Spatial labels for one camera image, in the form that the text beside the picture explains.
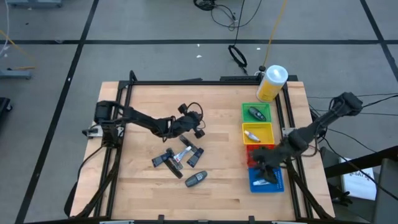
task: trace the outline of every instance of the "concrete floor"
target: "concrete floor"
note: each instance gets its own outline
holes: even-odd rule
[[[10,8],[10,38],[14,40],[79,40],[93,0],[68,0],[60,9]],[[368,0],[369,8],[386,40],[397,40],[398,2]],[[218,0],[239,15],[240,0]],[[253,14],[258,0],[246,1],[243,21]],[[264,0],[256,17],[239,31],[240,39],[268,39],[282,1]],[[5,5],[0,2],[0,29],[6,29]],[[216,19],[229,21],[222,12]],[[199,40],[234,39],[235,32],[215,24],[209,12],[186,0],[100,0],[88,40]],[[288,0],[275,39],[377,40],[360,0]],[[0,131],[0,222],[16,220],[37,158],[42,150],[58,99],[77,45],[21,44],[35,57],[31,80],[0,80],[0,96],[11,98],[14,110]],[[228,53],[227,44],[84,45],[65,105],[53,135],[25,222],[65,218],[63,205],[76,181],[86,139],[81,130],[93,119],[101,82],[125,80],[134,70],[139,80],[218,80],[243,75]],[[249,74],[262,63],[265,44],[238,44]],[[388,45],[398,57],[398,45]],[[31,65],[10,47],[0,68]],[[275,44],[268,65],[283,65],[298,75],[308,96],[336,96],[398,92],[397,78],[380,44]],[[365,103],[380,97],[363,98]],[[309,99],[327,109],[328,100]],[[396,113],[397,100],[366,108],[370,113]],[[397,145],[395,116],[358,115],[343,118],[332,127],[378,151]],[[331,145],[343,156],[355,158],[370,152],[354,141],[328,132]]]

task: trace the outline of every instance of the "wooden table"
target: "wooden table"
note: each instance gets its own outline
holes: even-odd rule
[[[297,127],[312,122],[302,82],[289,82],[289,95]],[[98,100],[115,100],[117,82],[104,82]],[[178,106],[198,102],[204,109],[206,135],[196,139],[193,131],[184,134],[205,153],[193,169],[182,161],[183,178],[177,179],[165,164],[154,168],[151,159],[171,147],[175,152],[185,146],[176,139],[162,143],[161,138],[135,124],[128,124],[124,137],[113,219],[156,220],[295,220],[289,180],[283,170],[285,191],[274,194],[252,194],[249,189],[246,152],[242,139],[241,104],[258,102],[257,86],[133,86],[130,105],[154,118],[179,117]],[[284,119],[287,113],[281,92]],[[280,141],[280,126],[275,102],[271,103],[275,143]],[[88,141],[85,157],[100,146],[101,139]],[[71,215],[80,212],[98,188],[104,153],[102,150],[82,169]],[[334,216],[320,155],[303,157],[308,188],[319,204]],[[206,170],[208,177],[201,184],[186,188],[184,181]],[[301,214],[305,217],[301,191],[298,189]],[[101,214],[105,213],[108,193],[104,195]]]

